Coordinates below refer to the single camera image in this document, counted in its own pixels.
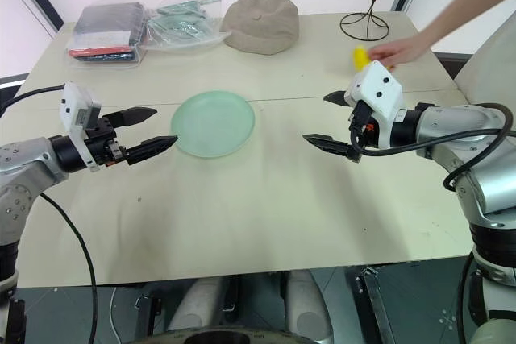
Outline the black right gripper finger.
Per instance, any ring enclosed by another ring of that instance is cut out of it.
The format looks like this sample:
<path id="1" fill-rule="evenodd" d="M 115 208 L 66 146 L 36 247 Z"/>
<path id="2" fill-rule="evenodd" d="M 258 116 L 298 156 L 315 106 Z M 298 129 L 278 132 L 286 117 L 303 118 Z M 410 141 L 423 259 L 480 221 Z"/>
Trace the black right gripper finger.
<path id="1" fill-rule="evenodd" d="M 360 153 L 348 143 L 335 141 L 331 136 L 321 134 L 308 134 L 302 137 L 321 151 L 342 156 L 354 163 L 360 162 Z"/>
<path id="2" fill-rule="evenodd" d="M 329 93 L 328 95 L 323 97 L 325 102 L 330 102 L 336 104 L 338 106 L 346 106 L 347 102 L 345 100 L 345 92 L 344 91 L 335 91 Z"/>

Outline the person's bare hand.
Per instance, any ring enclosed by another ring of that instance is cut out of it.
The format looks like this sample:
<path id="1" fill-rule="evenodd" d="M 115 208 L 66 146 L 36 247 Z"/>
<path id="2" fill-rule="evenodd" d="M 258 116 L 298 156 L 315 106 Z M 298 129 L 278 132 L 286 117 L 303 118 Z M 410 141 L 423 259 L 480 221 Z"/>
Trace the person's bare hand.
<path id="1" fill-rule="evenodd" d="M 386 68 L 394 68 L 417 60 L 429 45 L 418 35 L 410 38 L 398 39 L 385 44 L 379 44 L 367 51 L 371 61 L 378 61 Z"/>

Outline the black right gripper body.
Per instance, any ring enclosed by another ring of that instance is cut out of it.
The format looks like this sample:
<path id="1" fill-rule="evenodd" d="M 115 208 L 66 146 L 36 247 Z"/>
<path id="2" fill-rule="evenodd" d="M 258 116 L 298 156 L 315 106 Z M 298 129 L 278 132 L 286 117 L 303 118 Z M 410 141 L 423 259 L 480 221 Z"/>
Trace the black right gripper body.
<path id="1" fill-rule="evenodd" d="M 353 149 L 371 147 L 379 148 L 380 128 L 377 120 L 372 117 L 372 107 L 362 101 L 355 101 L 351 94 L 344 94 L 344 101 L 352 108 L 348 121 L 350 122 L 350 146 Z"/>

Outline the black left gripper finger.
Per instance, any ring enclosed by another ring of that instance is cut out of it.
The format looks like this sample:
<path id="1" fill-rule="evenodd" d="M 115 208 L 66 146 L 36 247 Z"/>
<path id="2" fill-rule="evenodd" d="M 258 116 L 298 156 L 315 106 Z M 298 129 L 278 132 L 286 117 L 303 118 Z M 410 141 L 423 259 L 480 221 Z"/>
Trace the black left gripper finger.
<path id="1" fill-rule="evenodd" d="M 158 136 L 126 149 L 126 162 L 137 164 L 167 151 L 176 141 L 176 135 Z"/>
<path id="2" fill-rule="evenodd" d="M 106 114 L 105 119 L 112 127 L 133 126 L 144 122 L 156 113 L 156 109 L 136 106 Z"/>

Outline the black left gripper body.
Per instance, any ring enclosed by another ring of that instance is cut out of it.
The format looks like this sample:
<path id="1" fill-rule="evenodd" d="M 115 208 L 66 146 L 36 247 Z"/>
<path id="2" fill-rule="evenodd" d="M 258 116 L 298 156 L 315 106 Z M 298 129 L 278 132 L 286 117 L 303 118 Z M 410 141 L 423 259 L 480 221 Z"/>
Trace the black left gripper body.
<path id="1" fill-rule="evenodd" d="M 93 127 L 85 130 L 89 153 L 97 165 L 109 167 L 126 160 L 125 147 L 119 145 L 113 124 L 101 117 Z"/>

